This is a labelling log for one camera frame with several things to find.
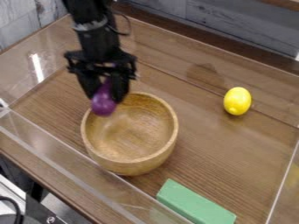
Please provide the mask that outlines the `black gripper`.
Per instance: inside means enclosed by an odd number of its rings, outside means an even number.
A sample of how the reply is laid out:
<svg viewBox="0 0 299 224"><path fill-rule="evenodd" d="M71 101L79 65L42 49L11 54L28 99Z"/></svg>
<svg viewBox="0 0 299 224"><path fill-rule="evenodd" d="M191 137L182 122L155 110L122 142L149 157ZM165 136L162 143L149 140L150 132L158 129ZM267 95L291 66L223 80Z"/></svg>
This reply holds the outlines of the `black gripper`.
<svg viewBox="0 0 299 224"><path fill-rule="evenodd" d="M91 99L102 87L99 76L111 77L113 99L121 103L130 91L130 80L137 78L137 56L121 48L122 32L113 24L101 26L75 24L81 49L65 53L69 70L78 76L86 96Z"/></svg>

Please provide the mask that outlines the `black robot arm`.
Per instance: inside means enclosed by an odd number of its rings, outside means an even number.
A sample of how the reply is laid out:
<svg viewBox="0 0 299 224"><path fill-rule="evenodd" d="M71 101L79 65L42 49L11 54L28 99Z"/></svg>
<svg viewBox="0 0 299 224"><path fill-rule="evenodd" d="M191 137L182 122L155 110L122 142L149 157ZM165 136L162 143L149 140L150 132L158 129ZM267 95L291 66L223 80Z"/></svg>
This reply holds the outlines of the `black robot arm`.
<svg viewBox="0 0 299 224"><path fill-rule="evenodd" d="M118 29L115 15L127 16L111 8L114 0L63 0L71 15L73 29L78 34L81 49L67 51L69 70L77 74L79 84L90 99L105 85L99 77L110 79L110 93L121 103L130 92L130 81L137 78L137 56L121 48L119 36L131 31Z"/></svg>

